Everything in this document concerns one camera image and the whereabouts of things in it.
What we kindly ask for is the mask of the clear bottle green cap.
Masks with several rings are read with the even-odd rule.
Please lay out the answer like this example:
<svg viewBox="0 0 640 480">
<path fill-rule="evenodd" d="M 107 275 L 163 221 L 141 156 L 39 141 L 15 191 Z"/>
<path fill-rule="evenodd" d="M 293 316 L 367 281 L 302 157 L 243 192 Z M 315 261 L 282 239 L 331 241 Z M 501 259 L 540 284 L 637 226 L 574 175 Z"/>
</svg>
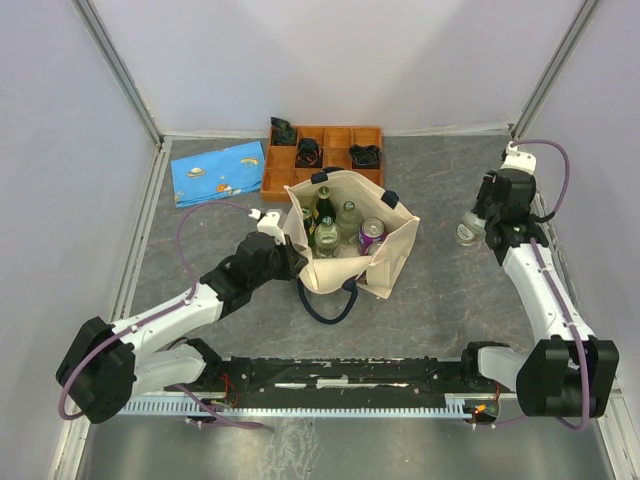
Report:
<svg viewBox="0 0 640 480">
<path fill-rule="evenodd" d="M 336 216 L 336 224 L 339 228 L 341 240 L 345 244 L 355 245 L 363 222 L 361 212 L 354 201 L 346 201 Z"/>
</svg>

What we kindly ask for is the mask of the cream canvas tote bag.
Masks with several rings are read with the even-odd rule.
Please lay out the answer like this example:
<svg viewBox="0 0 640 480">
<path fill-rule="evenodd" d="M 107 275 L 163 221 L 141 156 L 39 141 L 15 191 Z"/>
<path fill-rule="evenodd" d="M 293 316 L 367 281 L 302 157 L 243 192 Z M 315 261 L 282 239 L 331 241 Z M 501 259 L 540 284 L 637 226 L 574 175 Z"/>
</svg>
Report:
<svg viewBox="0 0 640 480">
<path fill-rule="evenodd" d="M 384 223 L 387 236 L 373 256 L 360 255 L 357 243 L 350 245 L 342 240 L 332 258 L 316 256 L 315 243 L 313 247 L 308 245 L 301 208 L 309 207 L 313 213 L 321 186 L 330 189 L 336 211 L 351 200 L 356 203 L 363 221 L 374 217 Z M 412 251 L 420 223 L 420 218 L 400 202 L 398 195 L 361 174 L 347 170 L 329 175 L 315 173 L 310 180 L 287 186 L 285 191 L 291 201 L 291 209 L 284 232 L 309 260 L 297 279 L 298 296 L 307 313 L 322 324 L 334 325 L 350 313 L 361 290 L 388 298 Z M 332 319 L 315 311 L 307 298 L 309 293 L 326 295 L 338 290 L 348 292 L 349 299 L 342 312 Z"/>
</svg>

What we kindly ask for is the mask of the purple soda can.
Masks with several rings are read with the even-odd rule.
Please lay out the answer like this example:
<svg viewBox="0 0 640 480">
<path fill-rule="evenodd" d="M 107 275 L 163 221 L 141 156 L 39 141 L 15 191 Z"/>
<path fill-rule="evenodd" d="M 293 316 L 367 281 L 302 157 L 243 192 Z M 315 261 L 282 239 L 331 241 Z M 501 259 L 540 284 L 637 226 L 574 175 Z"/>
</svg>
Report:
<svg viewBox="0 0 640 480">
<path fill-rule="evenodd" d="M 360 255 L 368 255 L 370 247 L 376 242 L 386 239 L 387 231 L 384 223 L 378 218 L 368 218 L 359 228 L 357 247 Z"/>
</svg>

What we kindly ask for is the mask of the red soda can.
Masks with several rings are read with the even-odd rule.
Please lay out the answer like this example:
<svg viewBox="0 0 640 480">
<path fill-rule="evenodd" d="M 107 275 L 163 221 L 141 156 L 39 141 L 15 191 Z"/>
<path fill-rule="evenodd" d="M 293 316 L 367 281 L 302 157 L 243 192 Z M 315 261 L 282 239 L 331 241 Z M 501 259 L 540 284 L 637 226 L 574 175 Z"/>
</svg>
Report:
<svg viewBox="0 0 640 480">
<path fill-rule="evenodd" d="M 383 245 L 383 242 L 374 242 L 369 246 L 368 254 L 373 256 Z"/>
</svg>

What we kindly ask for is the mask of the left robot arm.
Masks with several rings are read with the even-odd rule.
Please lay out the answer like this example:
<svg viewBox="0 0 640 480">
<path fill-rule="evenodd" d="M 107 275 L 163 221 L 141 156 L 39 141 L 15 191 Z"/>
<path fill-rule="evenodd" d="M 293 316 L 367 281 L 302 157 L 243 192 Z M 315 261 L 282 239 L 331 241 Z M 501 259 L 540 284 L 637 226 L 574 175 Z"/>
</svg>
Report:
<svg viewBox="0 0 640 480">
<path fill-rule="evenodd" d="M 68 400 L 80 415 L 100 424 L 139 395 L 165 387 L 209 390 L 222 385 L 220 355 L 186 334 L 245 306 L 265 283 L 297 278 L 307 263 L 290 241 L 279 244 L 253 232 L 234 254 L 173 299 L 112 323 L 99 316 L 85 321 L 55 374 L 62 388 L 60 417 L 73 417 L 65 409 Z"/>
</svg>

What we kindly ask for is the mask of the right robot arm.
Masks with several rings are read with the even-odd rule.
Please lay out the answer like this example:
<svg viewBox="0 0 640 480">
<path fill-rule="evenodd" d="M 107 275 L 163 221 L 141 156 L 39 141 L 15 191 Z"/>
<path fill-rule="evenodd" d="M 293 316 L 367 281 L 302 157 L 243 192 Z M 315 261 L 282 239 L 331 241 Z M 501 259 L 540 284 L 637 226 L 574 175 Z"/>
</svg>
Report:
<svg viewBox="0 0 640 480">
<path fill-rule="evenodd" d="M 554 417 L 585 428 L 606 410 L 619 351 L 600 340 L 573 305 L 554 267 L 542 218 L 533 214 L 535 177 L 506 168 L 488 172 L 469 213 L 515 286 L 535 345 L 521 355 L 498 342 L 473 342 L 458 368 L 467 389 L 493 381 L 515 393 L 528 417 Z"/>
</svg>

